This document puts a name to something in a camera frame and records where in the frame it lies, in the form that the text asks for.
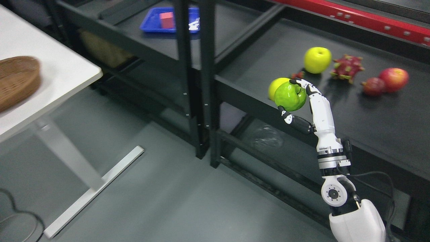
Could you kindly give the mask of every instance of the robotic arm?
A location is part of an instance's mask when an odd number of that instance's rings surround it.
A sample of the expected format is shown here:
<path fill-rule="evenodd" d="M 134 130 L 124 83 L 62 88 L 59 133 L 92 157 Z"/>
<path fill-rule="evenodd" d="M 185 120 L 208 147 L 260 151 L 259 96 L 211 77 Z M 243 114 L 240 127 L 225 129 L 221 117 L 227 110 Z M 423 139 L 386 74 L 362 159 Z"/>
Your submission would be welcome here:
<path fill-rule="evenodd" d="M 384 242 L 385 227 L 373 203 L 361 200 L 354 184 L 343 174 L 349 174 L 351 162 L 344 152 L 341 140 L 335 135 L 335 125 L 329 101 L 310 82 L 290 80 L 306 90 L 310 98 L 313 125 L 294 116 L 282 106 L 284 121 L 305 134 L 318 137 L 316 146 L 318 165 L 325 179 L 321 196 L 330 205 L 330 227 L 339 242 Z"/>

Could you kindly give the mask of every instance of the brown basket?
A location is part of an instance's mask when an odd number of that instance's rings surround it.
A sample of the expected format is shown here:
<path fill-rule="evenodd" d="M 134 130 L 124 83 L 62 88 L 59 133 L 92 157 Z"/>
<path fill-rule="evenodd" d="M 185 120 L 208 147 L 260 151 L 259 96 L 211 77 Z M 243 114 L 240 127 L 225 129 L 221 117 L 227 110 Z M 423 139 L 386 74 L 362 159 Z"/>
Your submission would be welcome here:
<path fill-rule="evenodd" d="M 0 61 L 0 112 L 31 96 L 40 86 L 40 65 L 31 56 Z"/>

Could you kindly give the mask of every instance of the black cable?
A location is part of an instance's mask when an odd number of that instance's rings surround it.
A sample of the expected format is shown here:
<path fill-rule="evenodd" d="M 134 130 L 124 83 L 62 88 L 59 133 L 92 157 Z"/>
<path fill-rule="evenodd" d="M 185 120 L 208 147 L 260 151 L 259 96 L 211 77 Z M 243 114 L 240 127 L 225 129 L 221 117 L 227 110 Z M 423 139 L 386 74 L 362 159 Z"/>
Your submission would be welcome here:
<path fill-rule="evenodd" d="M 39 215 L 37 215 L 37 214 L 35 214 L 35 213 L 31 212 L 31 211 L 24 211 L 24 210 L 17 209 L 16 208 L 15 199 L 13 198 L 12 194 L 8 190 L 6 190 L 4 188 L 0 188 L 0 192 L 3 193 L 3 194 L 5 194 L 9 198 L 10 204 L 12 205 L 12 210 L 15 213 L 29 214 L 29 215 L 33 216 L 36 219 L 36 221 L 39 221 L 39 223 L 42 225 L 42 232 L 40 233 L 40 236 L 35 241 L 35 242 L 38 242 L 42 238 L 43 232 L 45 231 L 45 223 L 43 222 L 42 218 L 39 217 Z"/>
<path fill-rule="evenodd" d="M 366 172 L 366 173 L 362 173 L 362 174 L 356 174 L 356 175 L 351 175 L 351 174 L 345 174 L 343 173 L 340 169 L 339 166 L 336 167 L 337 171 L 339 172 L 339 174 L 344 175 L 346 177 L 352 177 L 354 178 L 354 180 L 362 183 L 363 185 L 368 186 L 371 189 L 374 189 L 375 191 L 378 191 L 386 196 L 388 196 L 391 200 L 391 204 L 390 204 L 390 209 L 388 211 L 388 219 L 387 219 L 387 224 L 385 226 L 385 230 L 387 231 L 388 237 L 390 239 L 391 242 L 394 242 L 395 240 L 393 239 L 393 233 L 391 232 L 391 224 L 393 222 L 393 218 L 394 218 L 394 214 L 396 211 L 396 202 L 394 201 L 394 184 L 393 184 L 393 180 L 391 180 L 391 177 L 382 171 L 370 171 L 370 172 Z M 387 192 L 384 192 L 382 190 L 380 190 L 379 188 L 376 188 L 360 179 L 358 179 L 357 177 L 363 177 L 363 176 L 368 176 L 368 175 L 382 175 L 384 177 L 387 178 L 387 180 L 389 181 L 390 184 L 390 194 L 388 194 Z"/>

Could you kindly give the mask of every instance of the white robot casing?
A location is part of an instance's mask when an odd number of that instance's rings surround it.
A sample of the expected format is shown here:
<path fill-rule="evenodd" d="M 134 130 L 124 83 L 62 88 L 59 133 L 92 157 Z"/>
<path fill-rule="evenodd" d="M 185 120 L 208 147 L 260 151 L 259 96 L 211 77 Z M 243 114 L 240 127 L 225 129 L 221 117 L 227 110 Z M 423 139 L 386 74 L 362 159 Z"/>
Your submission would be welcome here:
<path fill-rule="evenodd" d="M 333 235 L 340 242 L 385 241 L 385 227 L 373 203 L 361 200 L 358 210 L 342 216 L 329 215 Z"/>

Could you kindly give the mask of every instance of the table leg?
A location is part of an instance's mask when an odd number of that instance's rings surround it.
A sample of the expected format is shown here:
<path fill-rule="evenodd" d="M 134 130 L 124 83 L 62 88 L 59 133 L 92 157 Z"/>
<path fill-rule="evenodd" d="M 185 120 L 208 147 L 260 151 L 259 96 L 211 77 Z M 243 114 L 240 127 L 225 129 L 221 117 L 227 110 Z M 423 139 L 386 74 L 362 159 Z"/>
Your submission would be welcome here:
<path fill-rule="evenodd" d="M 43 233 L 50 239 L 81 212 L 99 193 L 119 176 L 119 174 L 132 164 L 132 162 L 144 152 L 144 149 L 140 146 L 136 146 L 110 171 L 103 177 L 100 177 L 98 172 L 88 163 L 84 156 L 52 120 L 49 118 L 39 119 L 36 121 L 36 125 L 38 127 L 36 131 L 38 137 L 67 167 L 90 187 L 88 191 L 78 198 L 76 202 L 44 230 Z"/>
<path fill-rule="evenodd" d="M 49 118 L 36 120 L 37 136 L 87 186 L 99 189 L 104 181 L 67 136 Z"/>

